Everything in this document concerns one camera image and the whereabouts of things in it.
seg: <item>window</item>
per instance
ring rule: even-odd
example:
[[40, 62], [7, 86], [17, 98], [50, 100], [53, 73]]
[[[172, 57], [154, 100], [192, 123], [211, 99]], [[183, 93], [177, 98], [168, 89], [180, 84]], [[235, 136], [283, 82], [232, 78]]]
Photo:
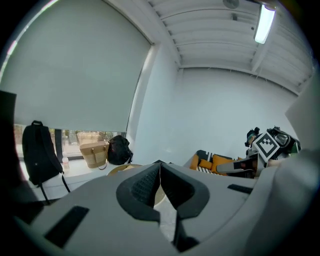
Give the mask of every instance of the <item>window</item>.
[[109, 141], [112, 137], [120, 135], [121, 132], [112, 131], [84, 131], [84, 130], [62, 130], [62, 151], [66, 157], [82, 156], [80, 145]]
[[[24, 134], [24, 130], [26, 128], [26, 125], [20, 125], [20, 124], [15, 124], [13, 129], [14, 129], [14, 141], [15, 141], [15, 150], [19, 158], [24, 157], [24, 153], [22, 150], [22, 136]], [[54, 147], [54, 152], [57, 154], [56, 150], [56, 140], [55, 140], [55, 129], [49, 128], [50, 131], [50, 136], [51, 140], [53, 143]]]

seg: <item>black bag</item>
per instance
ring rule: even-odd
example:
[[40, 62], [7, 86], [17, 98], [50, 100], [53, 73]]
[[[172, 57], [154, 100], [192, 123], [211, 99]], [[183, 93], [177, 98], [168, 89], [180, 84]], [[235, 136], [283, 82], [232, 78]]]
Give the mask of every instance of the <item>black bag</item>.
[[117, 135], [109, 141], [109, 149], [107, 153], [108, 162], [113, 165], [123, 165], [128, 160], [128, 164], [131, 163], [132, 156], [134, 155], [129, 149], [129, 141]]
[[[27, 126], [22, 135], [22, 151], [29, 180], [41, 188], [45, 200], [49, 202], [42, 183], [64, 173], [55, 154], [49, 128], [40, 121], [33, 121]], [[70, 192], [63, 175], [62, 181]]]

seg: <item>ceiling speaker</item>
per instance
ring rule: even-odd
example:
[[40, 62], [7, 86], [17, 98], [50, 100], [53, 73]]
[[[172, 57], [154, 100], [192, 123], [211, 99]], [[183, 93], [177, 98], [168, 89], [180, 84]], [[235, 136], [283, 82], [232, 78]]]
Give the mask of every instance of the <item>ceiling speaker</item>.
[[236, 9], [239, 6], [239, 0], [223, 0], [223, 4], [229, 9]]

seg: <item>white ceiling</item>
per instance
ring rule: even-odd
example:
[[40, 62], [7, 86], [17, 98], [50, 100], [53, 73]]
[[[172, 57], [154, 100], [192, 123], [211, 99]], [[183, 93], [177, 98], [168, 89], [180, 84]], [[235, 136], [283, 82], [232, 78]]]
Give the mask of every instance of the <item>white ceiling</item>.
[[277, 10], [266, 43], [258, 44], [254, 35], [260, 6], [256, 3], [240, 0], [239, 7], [229, 9], [223, 0], [133, 1], [152, 7], [177, 50], [180, 68], [242, 71], [296, 94], [313, 73], [311, 48], [285, 11]]

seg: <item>roller blind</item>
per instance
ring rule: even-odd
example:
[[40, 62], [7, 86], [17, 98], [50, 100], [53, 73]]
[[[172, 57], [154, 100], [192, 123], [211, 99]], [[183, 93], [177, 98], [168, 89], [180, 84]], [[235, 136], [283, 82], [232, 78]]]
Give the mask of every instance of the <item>roller blind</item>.
[[105, 2], [59, 0], [17, 42], [0, 88], [17, 94], [17, 124], [125, 132], [149, 49]]

